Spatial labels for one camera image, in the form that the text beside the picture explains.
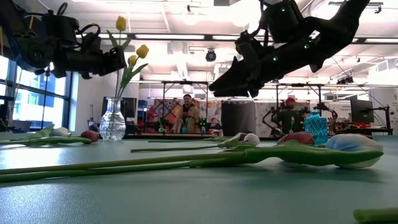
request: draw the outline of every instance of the yellow tulip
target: yellow tulip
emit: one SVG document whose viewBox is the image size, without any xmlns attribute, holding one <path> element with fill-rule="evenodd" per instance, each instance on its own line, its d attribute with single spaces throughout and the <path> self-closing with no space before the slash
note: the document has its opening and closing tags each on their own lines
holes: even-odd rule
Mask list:
<svg viewBox="0 0 398 224">
<path fill-rule="evenodd" d="M 119 16 L 116 21 L 116 28 L 118 31 L 126 30 L 127 20 L 123 16 Z"/>
<path fill-rule="evenodd" d="M 132 55 L 132 56 L 129 57 L 129 59 L 127 59 L 127 62 L 128 62 L 128 64 L 129 64 L 131 67 L 133 67 L 133 66 L 136 65 L 137 59 L 138 59 L 138 58 L 137 58 L 137 55 Z"/>
<path fill-rule="evenodd" d="M 141 47 L 139 47 L 136 50 L 136 54 L 140 58 L 145 58 L 147 56 L 147 54 L 148 54 L 148 51 L 149 51 L 149 48 L 145 44 L 143 44 L 143 45 L 141 45 Z"/>
</svg>

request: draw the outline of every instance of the glass vase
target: glass vase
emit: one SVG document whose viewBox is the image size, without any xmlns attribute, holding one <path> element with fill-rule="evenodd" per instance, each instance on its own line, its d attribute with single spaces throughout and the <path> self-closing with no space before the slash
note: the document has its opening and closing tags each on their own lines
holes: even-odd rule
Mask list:
<svg viewBox="0 0 398 224">
<path fill-rule="evenodd" d="M 311 117 L 304 119 L 304 128 L 312 134 L 316 146 L 328 142 L 328 121 L 319 116 L 319 110 L 311 110 Z"/>
<path fill-rule="evenodd" d="M 126 121 L 120 111 L 122 98 L 108 97 L 106 113 L 101 118 L 99 134 L 104 140 L 120 141 L 126 133 Z"/>
</svg>

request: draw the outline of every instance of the red tulip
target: red tulip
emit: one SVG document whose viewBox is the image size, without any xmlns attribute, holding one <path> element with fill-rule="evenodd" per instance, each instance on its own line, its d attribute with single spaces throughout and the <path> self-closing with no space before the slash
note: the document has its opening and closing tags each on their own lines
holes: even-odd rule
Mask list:
<svg viewBox="0 0 398 224">
<path fill-rule="evenodd" d="M 96 133 L 95 131 L 83 131 L 82 134 L 80 135 L 83 138 L 88 138 L 91 140 L 91 142 L 96 142 L 98 141 L 98 133 Z"/>
<path fill-rule="evenodd" d="M 240 133 L 240 134 L 241 134 L 241 136 L 239 137 L 239 141 L 243 141 L 244 137 L 246 137 L 248 135 L 246 133 Z"/>
<path fill-rule="evenodd" d="M 278 140 L 278 144 L 282 144 L 283 142 L 290 140 L 297 140 L 302 144 L 315 144 L 312 134 L 305 131 L 287 134 Z"/>
</svg>

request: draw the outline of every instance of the red cap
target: red cap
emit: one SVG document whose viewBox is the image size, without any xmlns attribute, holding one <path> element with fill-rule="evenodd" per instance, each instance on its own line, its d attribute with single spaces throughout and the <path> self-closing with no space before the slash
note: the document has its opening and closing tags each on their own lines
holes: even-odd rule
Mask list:
<svg viewBox="0 0 398 224">
<path fill-rule="evenodd" d="M 285 100 L 285 103 L 295 103 L 296 102 L 296 100 L 293 98 L 293 97 L 288 97 L 286 100 Z"/>
</svg>

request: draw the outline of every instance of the person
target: person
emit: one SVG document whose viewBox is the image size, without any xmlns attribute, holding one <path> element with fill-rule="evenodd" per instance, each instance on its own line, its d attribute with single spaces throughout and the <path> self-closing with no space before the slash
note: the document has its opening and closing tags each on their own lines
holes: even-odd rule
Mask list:
<svg viewBox="0 0 398 224">
<path fill-rule="evenodd" d="M 277 123 L 282 123 L 282 132 L 284 134 L 290 134 L 304 130 L 304 117 L 302 113 L 294 110 L 295 103 L 296 101 L 294 98 L 288 97 L 285 100 L 285 108 L 282 109 L 277 115 Z"/>
<path fill-rule="evenodd" d="M 183 100 L 182 109 L 175 118 L 173 132 L 184 133 L 183 129 L 186 128 L 187 133 L 200 134 L 200 128 L 196 125 L 200 121 L 200 111 L 192 102 L 191 95 L 184 95 Z"/>
</svg>

